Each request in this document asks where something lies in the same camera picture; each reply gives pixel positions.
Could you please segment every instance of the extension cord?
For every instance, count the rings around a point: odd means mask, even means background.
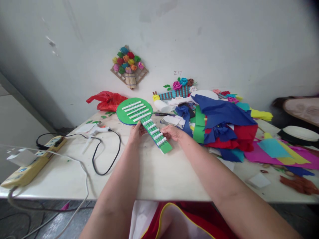
[[[65,137],[57,136],[52,138],[45,146],[49,147],[48,151],[57,152],[65,143]],[[38,157],[30,165],[17,169],[0,186],[11,189],[15,186],[24,187],[28,185],[54,156],[54,154],[44,151],[38,151],[35,155]]]

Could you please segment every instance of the wall stain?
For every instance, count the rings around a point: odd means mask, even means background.
[[[62,0],[62,2],[63,2],[64,9],[66,10],[67,16],[69,17],[70,23],[72,25],[72,28],[73,28],[73,31],[74,31],[76,37],[80,41],[83,41],[83,37],[82,37],[81,31],[80,31],[80,28],[77,24],[77,20],[76,20],[75,14],[73,12],[73,8],[72,8],[69,0]]]
[[[166,13],[168,13],[169,11],[171,11],[177,7],[177,2],[178,2],[178,0],[171,0],[167,3],[160,4],[159,5],[160,7],[156,10],[156,15],[158,17],[165,15]]]

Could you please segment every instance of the paper rose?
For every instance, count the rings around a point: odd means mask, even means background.
[[[127,53],[127,55],[129,56],[130,59],[134,59],[134,54],[132,52],[129,51],[129,53]]]
[[[123,58],[123,56],[124,56],[123,53],[120,51],[117,53],[117,55],[119,56],[119,58]]]
[[[220,94],[220,90],[218,90],[218,89],[214,89],[213,92],[214,92],[215,94]]]
[[[230,94],[230,92],[229,92],[229,91],[223,91],[221,94],[222,94],[223,96],[225,96],[225,95]]]
[[[187,86],[191,87],[194,84],[194,80],[192,78],[187,80]]]
[[[114,66],[113,66],[113,69],[115,70],[115,71],[119,71],[119,65],[118,64],[115,64]]]
[[[112,59],[112,62],[113,62],[113,64],[116,64],[116,63],[117,63],[117,57],[114,57],[114,58]]]
[[[144,69],[144,64],[143,63],[138,63],[138,66],[139,66],[139,68],[141,69],[141,70],[143,70]]]
[[[123,74],[124,72],[125,72],[124,68],[120,66],[120,68],[119,68],[119,73],[120,73],[120,74]]]
[[[232,102],[232,103],[235,103],[235,104],[239,102],[239,101],[238,101],[236,98],[234,98],[234,97],[228,97],[227,100],[228,100],[229,102]]]
[[[179,90],[181,87],[182,85],[179,83],[179,81],[174,81],[173,90]]]
[[[129,67],[126,67],[125,68],[125,72],[128,73],[128,74],[132,74],[132,69],[129,68]]]
[[[181,80],[179,81],[179,83],[180,83],[182,86],[185,86],[185,85],[187,85],[187,79],[186,79],[186,78],[181,78]]]
[[[135,62],[140,62],[140,61],[141,61],[141,58],[136,55],[136,56],[134,56],[134,61],[135,61]]]
[[[123,59],[124,59],[125,62],[128,62],[129,59],[130,59],[130,57],[129,57],[128,55],[125,55],[125,56],[123,57]]]
[[[117,63],[118,63],[118,65],[123,65],[124,60],[122,58],[117,58]]]
[[[134,60],[133,59],[129,59],[128,62],[130,65],[134,65]]]
[[[128,65],[128,63],[124,63],[124,64],[122,65],[122,67],[125,69],[126,67],[129,67],[129,65]]]
[[[196,89],[196,86],[191,86],[190,87],[190,89],[189,89],[189,91],[191,92],[191,93],[193,93],[194,91],[196,91],[197,89]]]
[[[132,64],[131,69],[132,69],[132,71],[135,71],[137,69],[137,66]]]
[[[127,53],[129,53],[129,50],[126,47],[121,47],[120,51],[124,54],[127,55]]]

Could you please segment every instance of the white plate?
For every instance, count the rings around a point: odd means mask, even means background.
[[[306,128],[298,126],[287,126],[282,129],[285,133],[306,141],[316,142],[319,139],[319,134]]]

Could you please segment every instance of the paper flower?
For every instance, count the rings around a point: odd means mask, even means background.
[[[134,65],[134,60],[133,60],[133,59],[129,59],[129,60],[128,60],[128,63],[129,63],[130,65]]]
[[[213,92],[214,92],[215,94],[220,94],[220,90],[218,90],[218,89],[214,89]]]
[[[159,95],[153,95],[153,101],[157,101],[160,100],[160,96]]]
[[[235,104],[239,102],[239,101],[238,101],[236,98],[234,98],[234,97],[228,97],[227,100],[228,100],[229,102],[232,102],[232,103],[235,103]]]
[[[117,63],[118,63],[118,65],[123,65],[124,60],[122,58],[117,58]]]
[[[113,62],[113,64],[116,64],[116,63],[117,63],[117,57],[114,57],[114,58],[112,59],[112,62]]]
[[[194,80],[192,78],[187,80],[187,86],[191,87],[194,84]]]
[[[189,89],[189,91],[191,92],[191,93],[193,93],[194,91],[196,91],[197,89],[196,89],[196,86],[191,86],[190,87],[190,89]]]
[[[143,63],[138,63],[138,66],[139,66],[139,68],[141,69],[141,70],[143,70],[144,69],[144,64]]]
[[[120,51],[124,54],[127,55],[127,53],[129,53],[129,50],[126,47],[121,47]]]
[[[179,90],[181,87],[182,85],[179,83],[179,81],[174,81],[173,90]]]
[[[181,80],[179,81],[179,83],[180,83],[182,86],[185,86],[185,85],[187,85],[187,79],[186,79],[186,78],[181,78]]]
[[[115,71],[119,71],[119,65],[118,64],[115,64],[114,66],[113,66],[113,69],[115,70]]]
[[[134,59],[134,54],[132,52],[129,51],[129,53],[127,53],[127,55],[129,56],[130,59]]]
[[[124,56],[123,53],[120,51],[117,53],[117,55],[119,56],[119,58],[123,58],[123,56]]]
[[[123,59],[124,59],[125,62],[128,62],[129,59],[130,59],[130,57],[129,57],[128,55],[125,55],[125,56],[123,57]]]
[[[229,92],[229,91],[223,91],[221,94],[222,94],[223,96],[225,96],[225,95],[230,94],[230,92]]]
[[[129,68],[129,67],[126,67],[125,68],[125,72],[128,73],[128,74],[132,74],[132,69]]]
[[[140,61],[141,61],[141,58],[136,55],[136,56],[134,56],[134,61],[135,61],[135,62],[140,62]]]
[[[181,96],[178,96],[178,97],[175,97],[174,99],[175,100],[180,100],[180,99],[182,99],[183,97],[181,97]]]
[[[132,71],[135,71],[137,69],[137,66],[132,64],[131,69],[132,69]]]
[[[123,74],[124,72],[125,72],[124,68],[120,66],[120,68],[119,68],[119,73],[120,73],[120,74]]]

